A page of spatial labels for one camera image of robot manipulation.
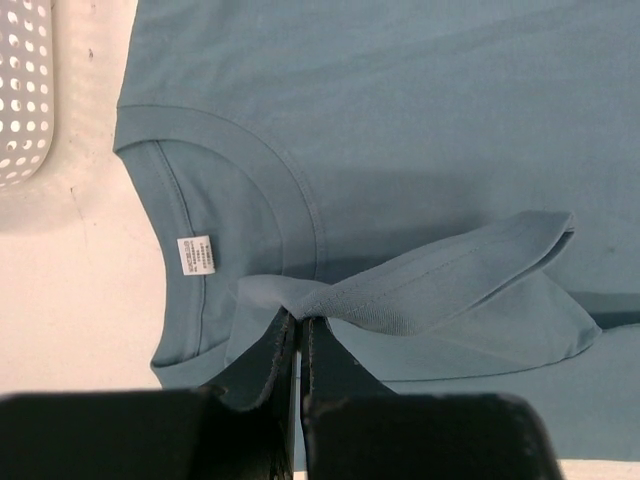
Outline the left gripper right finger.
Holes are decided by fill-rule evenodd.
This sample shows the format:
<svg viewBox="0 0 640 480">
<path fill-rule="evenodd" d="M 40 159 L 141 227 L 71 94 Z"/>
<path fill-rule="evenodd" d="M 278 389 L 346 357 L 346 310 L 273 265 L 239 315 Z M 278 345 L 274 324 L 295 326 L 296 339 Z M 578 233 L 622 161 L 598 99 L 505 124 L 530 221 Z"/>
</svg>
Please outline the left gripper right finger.
<svg viewBox="0 0 640 480">
<path fill-rule="evenodd" d="M 376 479 L 397 398 L 314 318 L 302 334 L 300 420 L 309 479 Z"/>
</svg>

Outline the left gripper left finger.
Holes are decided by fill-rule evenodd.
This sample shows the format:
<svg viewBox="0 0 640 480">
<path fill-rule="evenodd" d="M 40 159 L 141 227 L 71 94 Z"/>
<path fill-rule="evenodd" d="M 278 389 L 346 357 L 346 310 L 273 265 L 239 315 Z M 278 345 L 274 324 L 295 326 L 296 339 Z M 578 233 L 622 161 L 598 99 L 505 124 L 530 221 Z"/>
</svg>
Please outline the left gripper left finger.
<svg viewBox="0 0 640 480">
<path fill-rule="evenodd" d="M 279 310 L 265 333 L 202 390 L 201 479 L 291 479 L 296 323 Z"/>
</svg>

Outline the blue-grey t shirt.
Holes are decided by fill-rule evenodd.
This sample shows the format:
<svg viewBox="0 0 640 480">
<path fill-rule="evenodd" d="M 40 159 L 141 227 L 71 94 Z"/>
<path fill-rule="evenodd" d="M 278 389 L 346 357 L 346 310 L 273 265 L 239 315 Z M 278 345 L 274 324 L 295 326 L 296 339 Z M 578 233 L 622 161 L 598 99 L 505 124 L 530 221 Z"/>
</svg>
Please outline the blue-grey t shirt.
<svg viewBox="0 0 640 480">
<path fill-rule="evenodd" d="M 280 309 L 402 393 L 508 392 L 639 457 L 635 1 L 142 1 L 115 153 L 159 240 L 151 367 Z"/>
</svg>

